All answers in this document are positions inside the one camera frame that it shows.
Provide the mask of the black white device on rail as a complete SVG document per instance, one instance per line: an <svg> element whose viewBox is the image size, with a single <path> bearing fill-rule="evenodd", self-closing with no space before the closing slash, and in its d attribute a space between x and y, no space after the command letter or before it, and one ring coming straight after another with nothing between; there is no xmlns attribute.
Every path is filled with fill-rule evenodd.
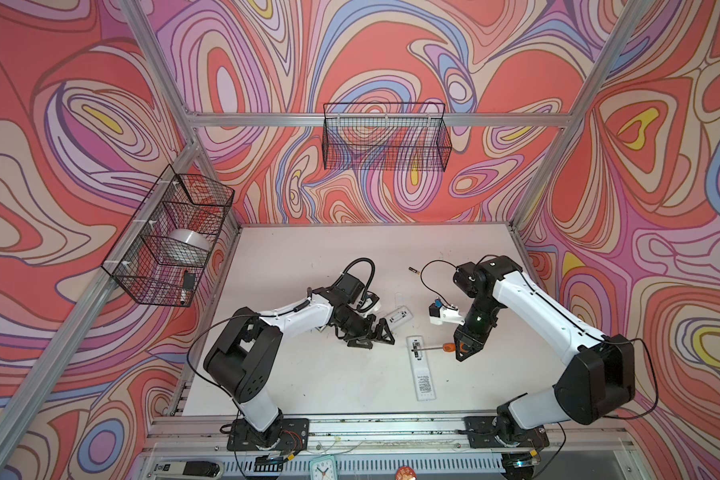
<svg viewBox="0 0 720 480"><path fill-rule="evenodd" d="M207 460L167 460L157 462L149 475L158 479L211 480L224 473L221 464Z"/></svg>

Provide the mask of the white tape roll in basket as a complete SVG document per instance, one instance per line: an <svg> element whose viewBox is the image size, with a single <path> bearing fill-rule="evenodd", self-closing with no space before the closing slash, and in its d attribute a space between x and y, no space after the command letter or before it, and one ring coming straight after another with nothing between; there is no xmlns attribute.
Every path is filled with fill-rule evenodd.
<svg viewBox="0 0 720 480"><path fill-rule="evenodd" d="M163 241L164 258L172 265L202 267L211 251L207 238L189 229L175 229Z"/></svg>

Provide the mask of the orange handled screwdriver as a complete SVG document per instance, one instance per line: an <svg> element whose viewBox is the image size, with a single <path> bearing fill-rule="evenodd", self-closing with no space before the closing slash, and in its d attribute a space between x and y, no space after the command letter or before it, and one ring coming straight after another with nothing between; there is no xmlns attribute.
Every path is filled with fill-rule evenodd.
<svg viewBox="0 0 720 480"><path fill-rule="evenodd" d="M457 347L455 346L454 343L445 343L445 344L442 344L441 346L436 346L436 347L422 347L422 346L419 346L419 347L415 347L414 350L415 350L415 351L442 350L442 351L447 352L447 353L453 353L453 352L455 352L455 351L457 350Z"/></svg>

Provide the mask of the white remote with batteries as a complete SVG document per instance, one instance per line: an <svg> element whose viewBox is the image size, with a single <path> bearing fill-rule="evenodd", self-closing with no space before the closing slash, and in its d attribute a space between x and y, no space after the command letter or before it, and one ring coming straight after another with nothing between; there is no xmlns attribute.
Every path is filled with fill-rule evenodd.
<svg viewBox="0 0 720 480"><path fill-rule="evenodd" d="M391 331L399 328L405 323L409 322L413 318L412 312L406 307L401 306L385 316L388 326Z"/></svg>

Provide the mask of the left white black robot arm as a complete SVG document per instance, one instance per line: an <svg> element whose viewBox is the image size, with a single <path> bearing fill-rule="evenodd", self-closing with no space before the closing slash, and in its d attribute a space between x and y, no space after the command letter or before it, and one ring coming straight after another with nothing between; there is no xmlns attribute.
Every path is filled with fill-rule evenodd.
<svg viewBox="0 0 720 480"><path fill-rule="evenodd" d="M395 343L384 318L370 312L378 301L359 307L361 287L348 290L321 287L309 290L304 300L271 312L239 309L203 359L202 368L232 398L242 415L228 427L232 451L291 447L301 450L307 440L283 424L282 410L266 390L283 340L325 326L349 347L371 349L376 343Z"/></svg>

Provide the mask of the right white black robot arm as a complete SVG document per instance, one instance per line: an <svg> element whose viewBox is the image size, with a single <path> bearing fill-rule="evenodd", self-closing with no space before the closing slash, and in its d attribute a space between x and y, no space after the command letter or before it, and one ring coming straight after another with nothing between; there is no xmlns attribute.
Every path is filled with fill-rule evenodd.
<svg viewBox="0 0 720 480"><path fill-rule="evenodd" d="M453 282L472 300L453 335L457 361L480 352L500 311L509 309L551 346L565 367L552 386L497 408L489 429L497 442L515 446L549 423L572 420L590 425L634 399L633 344L577 318L533 283L511 258L461 264Z"/></svg>

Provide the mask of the small white clock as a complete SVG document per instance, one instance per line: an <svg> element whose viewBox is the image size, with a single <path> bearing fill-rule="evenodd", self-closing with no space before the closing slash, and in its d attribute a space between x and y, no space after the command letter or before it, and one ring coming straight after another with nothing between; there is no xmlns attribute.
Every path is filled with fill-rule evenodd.
<svg viewBox="0 0 720 480"><path fill-rule="evenodd" d="M338 467L334 456L325 455L312 459L309 462L309 477L311 480L338 480Z"/></svg>

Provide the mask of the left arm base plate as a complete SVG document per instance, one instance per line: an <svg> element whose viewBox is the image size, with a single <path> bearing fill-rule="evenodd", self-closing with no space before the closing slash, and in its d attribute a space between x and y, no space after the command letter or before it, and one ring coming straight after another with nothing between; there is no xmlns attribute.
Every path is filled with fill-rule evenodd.
<svg viewBox="0 0 720 480"><path fill-rule="evenodd" d="M307 418L296 417L276 419L263 432L244 419L224 425L220 431L228 435L226 449L231 452L298 452L308 447L309 429Z"/></svg>

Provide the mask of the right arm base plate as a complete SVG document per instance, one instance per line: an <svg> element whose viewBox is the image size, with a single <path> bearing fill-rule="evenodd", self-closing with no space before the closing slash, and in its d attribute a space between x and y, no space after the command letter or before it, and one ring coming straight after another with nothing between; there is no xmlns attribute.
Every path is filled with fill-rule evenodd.
<svg viewBox="0 0 720 480"><path fill-rule="evenodd" d="M521 429L502 416L468 416L459 433L471 448L544 449L549 439L541 427Z"/></svg>

